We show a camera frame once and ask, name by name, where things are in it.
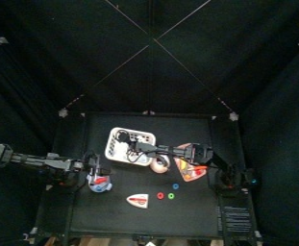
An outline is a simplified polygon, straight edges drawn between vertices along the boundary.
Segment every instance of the red and white object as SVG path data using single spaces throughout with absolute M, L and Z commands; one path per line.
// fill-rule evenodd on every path
M 120 127 L 114 127 L 110 130 L 106 146 L 105 146 L 105 158 L 108 160 L 116 160 L 125 163 L 148 166 L 152 162 L 152 158 L 148 158 L 145 154 L 139 153 L 139 155 L 126 154 L 128 145 L 125 142 L 117 142 L 116 138 L 121 132 L 126 132 L 129 134 L 130 141 L 140 141 L 155 145 L 155 136 L 151 133 L 124 129 Z
M 147 209 L 148 208 L 148 202 L 149 202 L 149 196 L 147 194 L 134 194 L 125 198 L 125 201 L 129 203 L 129 205 L 140 208 Z

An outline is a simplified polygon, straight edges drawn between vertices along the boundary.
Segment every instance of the black enclosure wall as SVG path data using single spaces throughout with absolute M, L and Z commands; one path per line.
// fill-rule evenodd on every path
M 248 162 L 261 173 L 260 228 L 299 243 L 299 54 L 244 111 L 241 123 Z
M 233 111 L 259 231 L 299 245 L 299 1 L 1 0 L 0 37 L 0 142 L 44 155 L 61 109 Z M 1 245 L 29 232 L 41 188 L 0 169 Z

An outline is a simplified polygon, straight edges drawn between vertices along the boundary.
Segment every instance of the red object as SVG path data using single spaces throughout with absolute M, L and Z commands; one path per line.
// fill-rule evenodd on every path
M 98 178 L 98 179 L 94 180 L 93 183 L 97 185 L 97 184 L 104 183 L 105 181 L 106 181 L 106 178 Z
M 161 200 L 164 198 L 164 193 L 163 192 L 156 193 L 156 198 Z
M 147 199 L 144 198 L 128 198 L 129 201 L 145 202 Z

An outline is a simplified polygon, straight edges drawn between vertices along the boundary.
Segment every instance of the white box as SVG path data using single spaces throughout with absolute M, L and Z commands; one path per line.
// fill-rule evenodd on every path
M 110 130 L 110 134 L 106 142 L 106 147 L 104 152 L 105 158 L 108 160 L 116 160 L 125 163 L 148 166 L 151 164 L 152 158 L 148 158 L 145 154 L 139 153 L 139 155 L 126 155 L 126 150 L 128 150 L 126 143 L 120 143 L 116 141 L 116 137 L 121 131 L 125 131 L 129 134 L 129 138 L 132 141 L 137 140 L 151 145 L 155 145 L 153 134 L 114 127 Z

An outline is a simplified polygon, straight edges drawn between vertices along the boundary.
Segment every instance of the toy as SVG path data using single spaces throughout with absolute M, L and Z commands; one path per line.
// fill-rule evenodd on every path
M 140 208 L 147 209 L 148 208 L 148 202 L 149 202 L 149 196 L 147 194 L 134 194 L 125 198 L 125 201 L 129 203 L 129 205 Z

